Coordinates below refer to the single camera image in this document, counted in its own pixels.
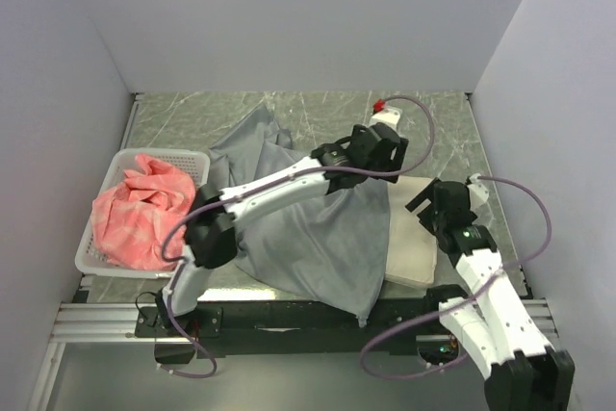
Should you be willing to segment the pink crumpled cloth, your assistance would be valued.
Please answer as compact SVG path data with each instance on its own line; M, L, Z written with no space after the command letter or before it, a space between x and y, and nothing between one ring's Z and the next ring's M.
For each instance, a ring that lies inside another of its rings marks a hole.
M163 160L139 153L136 167L123 171L117 185L92 202L95 247L111 265L130 270L169 271L161 257L165 238L195 199L190 175Z

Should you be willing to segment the aluminium frame rail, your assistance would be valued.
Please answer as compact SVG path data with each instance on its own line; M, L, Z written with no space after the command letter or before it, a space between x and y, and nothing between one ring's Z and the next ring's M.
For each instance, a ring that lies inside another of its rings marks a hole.
M545 299L523 300L534 324L554 341L558 332ZM63 303L54 321L50 341L65 344L173 343L185 344L178 337L137 337L138 309L134 303Z

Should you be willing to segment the grey pillowcase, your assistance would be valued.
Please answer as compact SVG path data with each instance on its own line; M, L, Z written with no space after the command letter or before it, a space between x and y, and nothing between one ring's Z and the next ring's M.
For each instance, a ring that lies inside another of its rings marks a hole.
M303 158L265 105L210 148L210 178L236 187ZM275 288L330 305L367 323L384 279L389 244L387 184L300 201L254 221L239 237L237 268Z

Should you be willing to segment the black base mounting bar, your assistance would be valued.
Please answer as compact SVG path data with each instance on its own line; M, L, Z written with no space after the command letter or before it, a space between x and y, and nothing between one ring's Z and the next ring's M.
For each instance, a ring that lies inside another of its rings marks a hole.
M201 301L177 317L180 326L217 358L249 354L359 352L373 337L403 321L435 310L437 295L465 295L453 285L428 290L422 298L379 299L367 325L350 313L308 300ZM138 308L138 339L187 341L159 313L158 306ZM446 364L460 354L460 345L437 321L397 334L373 351L418 355L427 363Z

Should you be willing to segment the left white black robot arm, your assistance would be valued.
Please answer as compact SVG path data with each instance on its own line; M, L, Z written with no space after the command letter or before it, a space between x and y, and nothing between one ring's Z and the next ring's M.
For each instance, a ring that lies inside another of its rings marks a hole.
M156 294L158 324L186 333L213 270L238 253L237 235L249 224L299 201L352 189L365 180L395 183L408 140L383 122L356 125L349 136L324 143L290 167L237 187L202 185L189 212L168 232L161 257L176 269Z

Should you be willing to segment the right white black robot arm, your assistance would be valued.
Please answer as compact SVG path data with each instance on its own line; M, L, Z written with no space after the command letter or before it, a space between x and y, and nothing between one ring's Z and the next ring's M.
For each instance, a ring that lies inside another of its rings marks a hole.
M476 224L475 208L489 193L478 177L466 182L432 180L406 209L435 237L468 286L427 294L423 324L449 331L484 378L491 410L565 410L575 363L554 347L514 289L490 231Z

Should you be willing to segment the white plastic basket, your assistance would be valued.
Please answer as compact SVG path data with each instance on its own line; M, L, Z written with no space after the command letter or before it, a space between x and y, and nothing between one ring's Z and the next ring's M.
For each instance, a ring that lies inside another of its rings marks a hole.
M175 265L161 258L163 241L207 180L203 152L123 149L115 154L79 244L75 265L85 274L158 279Z

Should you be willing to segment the beige pillow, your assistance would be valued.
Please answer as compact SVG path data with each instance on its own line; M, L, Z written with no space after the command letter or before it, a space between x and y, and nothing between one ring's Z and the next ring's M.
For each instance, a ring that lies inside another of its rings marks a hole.
M436 239L405 206L430 182L424 177L400 177L387 185L390 206L389 243L385 279L403 286L426 289L434 282Z

